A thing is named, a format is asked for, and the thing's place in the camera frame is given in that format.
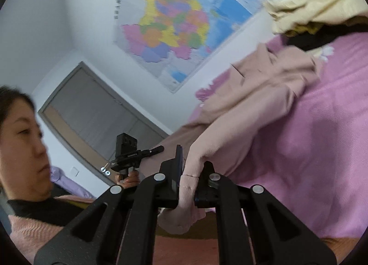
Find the woman's hand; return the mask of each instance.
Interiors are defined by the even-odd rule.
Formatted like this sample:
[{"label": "woman's hand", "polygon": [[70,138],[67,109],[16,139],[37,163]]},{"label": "woman's hand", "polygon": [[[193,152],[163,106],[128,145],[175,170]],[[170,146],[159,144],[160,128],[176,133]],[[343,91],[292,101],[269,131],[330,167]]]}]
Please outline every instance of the woman's hand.
[{"label": "woman's hand", "polygon": [[139,172],[137,170],[133,170],[129,173],[129,177],[125,178],[124,180],[121,180],[123,177],[121,174],[115,175],[115,183],[123,186],[124,188],[131,188],[138,186],[141,182],[139,180]]}]

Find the pink sweater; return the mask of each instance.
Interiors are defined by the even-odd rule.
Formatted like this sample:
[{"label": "pink sweater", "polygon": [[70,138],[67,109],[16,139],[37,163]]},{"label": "pink sweater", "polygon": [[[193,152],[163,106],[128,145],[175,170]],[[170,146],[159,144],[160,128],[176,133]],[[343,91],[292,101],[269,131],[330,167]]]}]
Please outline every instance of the pink sweater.
[{"label": "pink sweater", "polygon": [[[93,203],[93,199],[83,199],[74,195],[64,195],[57,199],[80,203]],[[51,225],[39,220],[9,215],[11,223],[10,238],[15,246],[33,264],[36,253],[51,238],[53,238],[63,227]]]}]

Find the light switch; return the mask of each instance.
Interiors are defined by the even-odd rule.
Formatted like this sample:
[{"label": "light switch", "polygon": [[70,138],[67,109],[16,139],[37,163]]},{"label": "light switch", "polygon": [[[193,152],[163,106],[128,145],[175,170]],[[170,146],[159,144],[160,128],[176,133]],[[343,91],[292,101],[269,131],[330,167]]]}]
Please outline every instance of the light switch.
[{"label": "light switch", "polygon": [[73,167],[71,170],[70,170],[70,174],[73,176],[73,177],[76,177],[78,174],[79,174],[79,171]]}]

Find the silver screw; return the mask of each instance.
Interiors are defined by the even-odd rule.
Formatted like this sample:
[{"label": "silver screw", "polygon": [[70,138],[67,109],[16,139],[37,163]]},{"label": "silver screw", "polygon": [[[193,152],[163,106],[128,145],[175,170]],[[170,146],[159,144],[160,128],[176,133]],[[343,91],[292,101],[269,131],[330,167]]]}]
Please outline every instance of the silver screw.
[{"label": "silver screw", "polygon": [[254,193],[263,193],[263,191],[265,190],[261,185],[254,185],[252,188]]},{"label": "silver screw", "polygon": [[221,179],[221,176],[219,174],[211,174],[211,175],[209,175],[209,179],[211,181],[218,181],[218,180]]},{"label": "silver screw", "polygon": [[110,188],[110,192],[112,194],[118,194],[118,193],[121,193],[121,191],[122,191],[122,188],[119,185],[114,185],[113,187]]},{"label": "silver screw", "polygon": [[163,181],[166,179],[166,176],[162,173],[157,173],[153,176],[153,178],[156,180],[156,181]]}]

